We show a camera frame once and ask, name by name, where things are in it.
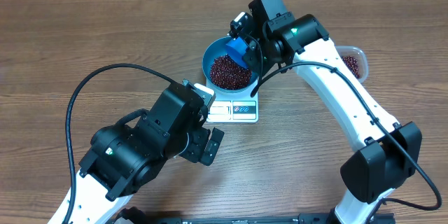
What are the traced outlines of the blue measuring scoop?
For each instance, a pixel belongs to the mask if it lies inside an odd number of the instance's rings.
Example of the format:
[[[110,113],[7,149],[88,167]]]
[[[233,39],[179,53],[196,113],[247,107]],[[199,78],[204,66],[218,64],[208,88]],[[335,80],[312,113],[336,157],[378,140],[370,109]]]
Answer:
[[[243,56],[245,56],[246,51],[248,50],[249,46],[247,42],[245,42],[244,39],[241,37],[237,38],[231,38],[226,44],[225,44],[225,51],[230,56],[230,58],[239,66],[247,69],[249,66],[245,61],[243,60]]]

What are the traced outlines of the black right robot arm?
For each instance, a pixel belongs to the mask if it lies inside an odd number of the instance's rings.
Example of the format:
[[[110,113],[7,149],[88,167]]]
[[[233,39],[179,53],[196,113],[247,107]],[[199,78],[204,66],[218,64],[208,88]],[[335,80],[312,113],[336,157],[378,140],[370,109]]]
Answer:
[[[353,150],[340,169],[347,191],[327,221],[371,222],[380,202],[415,173],[420,129],[400,124],[369,95],[313,15],[296,18],[283,0],[252,0],[248,8],[251,17],[239,30],[259,40],[263,59],[242,59],[262,76],[275,64],[293,69],[337,119]]]

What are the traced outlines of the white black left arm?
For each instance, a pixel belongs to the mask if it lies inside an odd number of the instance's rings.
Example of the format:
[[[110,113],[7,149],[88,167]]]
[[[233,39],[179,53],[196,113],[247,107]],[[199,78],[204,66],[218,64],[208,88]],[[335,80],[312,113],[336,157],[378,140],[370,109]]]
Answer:
[[[76,195],[66,195],[50,222],[106,223],[173,157],[211,165],[224,136],[203,126],[215,98],[199,83],[172,83],[151,109],[97,131],[76,173]]]

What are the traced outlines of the white kitchen scale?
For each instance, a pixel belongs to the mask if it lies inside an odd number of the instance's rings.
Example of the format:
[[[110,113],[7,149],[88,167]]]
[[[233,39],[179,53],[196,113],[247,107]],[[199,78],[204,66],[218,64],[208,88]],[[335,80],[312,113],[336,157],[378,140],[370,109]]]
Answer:
[[[258,95],[251,96],[252,89],[258,80],[241,90],[224,90],[215,86],[211,81],[206,86],[215,94],[208,123],[256,123],[259,119]]]

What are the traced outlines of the red beans in bowl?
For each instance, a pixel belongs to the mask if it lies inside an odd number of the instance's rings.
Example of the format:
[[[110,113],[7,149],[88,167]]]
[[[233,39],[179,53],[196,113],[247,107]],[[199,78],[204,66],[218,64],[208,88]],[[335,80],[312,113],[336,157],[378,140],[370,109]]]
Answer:
[[[239,90],[249,83],[252,72],[239,66],[229,55],[217,57],[210,68],[211,82],[225,90]]]

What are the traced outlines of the blue bowl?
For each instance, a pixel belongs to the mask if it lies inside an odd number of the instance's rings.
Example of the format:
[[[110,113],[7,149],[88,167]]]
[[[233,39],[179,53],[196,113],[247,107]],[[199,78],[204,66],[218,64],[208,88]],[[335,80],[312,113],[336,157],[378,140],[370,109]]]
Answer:
[[[226,37],[223,37],[223,38],[219,38],[218,40],[214,41],[206,49],[206,51],[204,53],[204,56],[202,58],[202,70],[203,70],[204,76],[206,78],[206,81],[211,81],[209,74],[210,74],[211,65],[213,64],[214,60],[217,57],[220,57],[220,56],[223,56],[223,55],[227,55],[227,53],[225,51],[225,44],[230,39],[231,39],[231,37],[229,37],[229,36],[226,36]],[[248,87],[250,84],[254,83],[255,80],[258,80],[258,74],[255,73],[255,72],[252,72],[250,83],[246,87]]]

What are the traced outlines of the clear plastic container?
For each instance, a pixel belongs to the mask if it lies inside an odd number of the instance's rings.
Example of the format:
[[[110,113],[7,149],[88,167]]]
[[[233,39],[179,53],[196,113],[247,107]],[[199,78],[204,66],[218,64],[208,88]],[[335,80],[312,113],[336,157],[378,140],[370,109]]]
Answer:
[[[348,45],[336,46],[336,50],[351,73],[363,83],[369,74],[365,53],[360,48]]]

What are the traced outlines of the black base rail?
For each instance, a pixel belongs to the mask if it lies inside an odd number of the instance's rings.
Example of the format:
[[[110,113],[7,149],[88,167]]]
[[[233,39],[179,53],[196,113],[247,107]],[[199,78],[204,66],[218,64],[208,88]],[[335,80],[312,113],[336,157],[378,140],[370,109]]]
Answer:
[[[337,224],[334,211],[329,213],[300,213],[297,216],[237,217],[237,218],[182,218],[150,216],[136,207],[121,210],[105,224]]]

